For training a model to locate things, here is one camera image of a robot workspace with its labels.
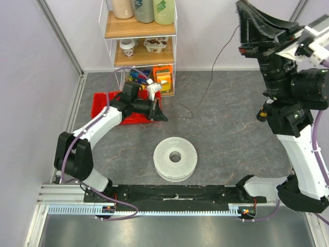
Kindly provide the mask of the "white perforated spool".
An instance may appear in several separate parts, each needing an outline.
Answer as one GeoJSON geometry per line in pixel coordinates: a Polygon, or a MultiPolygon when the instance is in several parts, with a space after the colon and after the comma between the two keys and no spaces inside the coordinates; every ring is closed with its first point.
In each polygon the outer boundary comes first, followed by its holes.
{"type": "Polygon", "coordinates": [[[162,140],[153,154],[157,173],[169,182],[182,182],[188,179],[196,168],[197,160],[195,147],[181,137],[162,140]]]}

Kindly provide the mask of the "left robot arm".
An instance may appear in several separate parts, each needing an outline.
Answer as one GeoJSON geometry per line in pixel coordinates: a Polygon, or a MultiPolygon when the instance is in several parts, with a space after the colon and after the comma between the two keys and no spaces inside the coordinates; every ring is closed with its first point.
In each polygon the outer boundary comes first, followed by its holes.
{"type": "Polygon", "coordinates": [[[150,121],[167,121],[156,94],[161,84],[148,80],[145,89],[137,82],[128,81],[112,99],[106,95],[106,105],[100,113],[83,127],[72,133],[62,132],[58,137],[54,158],[55,169],[69,175],[89,188],[95,189],[95,197],[108,202],[113,196],[110,179],[94,168],[92,149],[111,129],[120,125],[132,114],[144,115],[150,121]]]}

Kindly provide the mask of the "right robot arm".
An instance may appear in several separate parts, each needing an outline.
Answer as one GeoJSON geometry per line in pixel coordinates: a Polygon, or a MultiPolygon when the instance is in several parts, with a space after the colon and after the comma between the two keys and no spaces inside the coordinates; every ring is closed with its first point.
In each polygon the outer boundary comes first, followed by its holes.
{"type": "Polygon", "coordinates": [[[320,214],[328,208],[328,169],[316,141],[328,108],[328,15],[306,26],[236,2],[241,55],[258,61],[267,98],[257,114],[284,146],[293,175],[276,187],[290,209],[320,214]]]}

